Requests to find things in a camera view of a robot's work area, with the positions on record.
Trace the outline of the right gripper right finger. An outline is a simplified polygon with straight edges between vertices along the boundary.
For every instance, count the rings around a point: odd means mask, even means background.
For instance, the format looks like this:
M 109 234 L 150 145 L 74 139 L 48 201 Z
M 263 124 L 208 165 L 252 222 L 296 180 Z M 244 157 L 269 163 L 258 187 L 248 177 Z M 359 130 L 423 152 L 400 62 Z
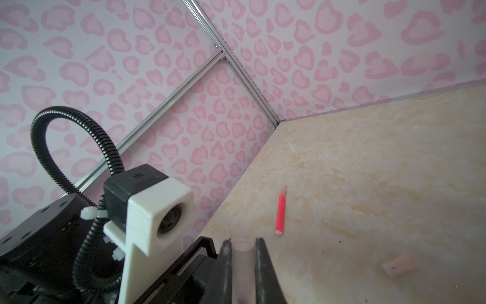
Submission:
M 287 304 L 263 238 L 256 238 L 255 280 L 257 304 Z

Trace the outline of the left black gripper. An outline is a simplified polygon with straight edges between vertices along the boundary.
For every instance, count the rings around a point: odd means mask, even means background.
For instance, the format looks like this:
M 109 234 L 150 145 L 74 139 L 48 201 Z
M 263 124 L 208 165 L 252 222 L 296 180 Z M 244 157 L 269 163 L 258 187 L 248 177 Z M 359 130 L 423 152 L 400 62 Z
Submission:
M 117 291 L 85 294 L 73 284 L 73 263 L 92 225 L 80 218 L 87 206 L 79 195 L 67 195 L 1 239 L 1 303 L 118 303 Z M 199 303 L 215 262 L 213 242 L 198 238 L 140 303 Z

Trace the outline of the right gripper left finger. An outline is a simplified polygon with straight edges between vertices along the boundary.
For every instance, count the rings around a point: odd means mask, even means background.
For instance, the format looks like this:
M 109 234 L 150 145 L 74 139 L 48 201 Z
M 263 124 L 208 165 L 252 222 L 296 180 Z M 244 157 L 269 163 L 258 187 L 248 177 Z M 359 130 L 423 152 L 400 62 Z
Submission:
M 232 243 L 222 243 L 215 267 L 200 304 L 231 304 L 232 302 Z

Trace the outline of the clear pen cap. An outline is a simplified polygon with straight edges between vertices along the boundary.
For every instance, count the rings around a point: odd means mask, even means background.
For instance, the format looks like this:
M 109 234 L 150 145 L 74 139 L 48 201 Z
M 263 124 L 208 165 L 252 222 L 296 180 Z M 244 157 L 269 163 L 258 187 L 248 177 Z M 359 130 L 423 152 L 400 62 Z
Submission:
M 256 303 L 255 241 L 232 239 L 232 303 Z

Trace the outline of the pink highlighter pen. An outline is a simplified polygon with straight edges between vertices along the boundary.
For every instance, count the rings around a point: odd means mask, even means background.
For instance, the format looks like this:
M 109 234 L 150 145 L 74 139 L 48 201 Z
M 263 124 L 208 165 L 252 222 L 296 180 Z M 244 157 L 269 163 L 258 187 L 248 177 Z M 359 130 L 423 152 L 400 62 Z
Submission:
M 275 224 L 275 234 L 281 236 L 284 231 L 285 212 L 286 212 L 287 186 L 284 186 L 278 197 L 278 209 Z

